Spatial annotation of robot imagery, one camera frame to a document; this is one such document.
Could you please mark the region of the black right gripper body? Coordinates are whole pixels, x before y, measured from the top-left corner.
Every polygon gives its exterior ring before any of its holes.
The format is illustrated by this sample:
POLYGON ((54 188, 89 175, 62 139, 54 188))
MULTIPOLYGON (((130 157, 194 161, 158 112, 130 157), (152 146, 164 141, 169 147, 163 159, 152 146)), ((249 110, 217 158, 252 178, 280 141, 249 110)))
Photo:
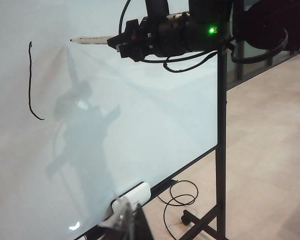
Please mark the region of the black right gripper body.
POLYGON ((142 32, 141 59, 149 55, 167 58, 189 53, 186 26, 190 18, 189 12, 144 17, 139 25, 142 32))

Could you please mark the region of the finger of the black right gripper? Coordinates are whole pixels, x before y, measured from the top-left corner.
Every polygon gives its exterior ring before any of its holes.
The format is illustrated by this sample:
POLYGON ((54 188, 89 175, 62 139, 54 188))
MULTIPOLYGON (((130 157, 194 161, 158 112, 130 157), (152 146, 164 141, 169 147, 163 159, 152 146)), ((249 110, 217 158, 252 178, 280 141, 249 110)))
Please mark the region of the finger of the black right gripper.
POLYGON ((117 47, 123 45, 129 45, 132 47, 140 47, 141 42, 140 38, 138 38, 136 34, 136 30, 139 29, 139 20, 132 19, 128 20, 125 25, 125 30, 118 35, 111 37, 107 40, 107 44, 109 47, 117 47))
POLYGON ((142 60, 142 50, 139 47, 123 44, 119 45, 118 49, 121 58, 130 58, 134 62, 140 62, 142 60))

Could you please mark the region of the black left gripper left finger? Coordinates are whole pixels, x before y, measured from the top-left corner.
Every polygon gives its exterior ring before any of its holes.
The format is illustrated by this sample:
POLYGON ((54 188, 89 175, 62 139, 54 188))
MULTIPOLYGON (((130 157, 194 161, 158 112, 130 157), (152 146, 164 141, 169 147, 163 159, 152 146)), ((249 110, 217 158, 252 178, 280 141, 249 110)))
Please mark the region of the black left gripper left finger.
POLYGON ((126 197, 117 199, 114 213, 99 224, 106 228, 101 240, 132 240, 133 239, 133 210, 126 197))

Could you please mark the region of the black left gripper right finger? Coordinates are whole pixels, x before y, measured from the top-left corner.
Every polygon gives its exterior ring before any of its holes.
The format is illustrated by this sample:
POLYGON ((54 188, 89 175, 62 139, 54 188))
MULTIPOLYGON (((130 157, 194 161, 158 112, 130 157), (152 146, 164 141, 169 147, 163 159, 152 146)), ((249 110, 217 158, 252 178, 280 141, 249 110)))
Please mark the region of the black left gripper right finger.
POLYGON ((136 205, 135 211, 129 217, 129 239, 153 240, 153 234, 140 203, 136 205))

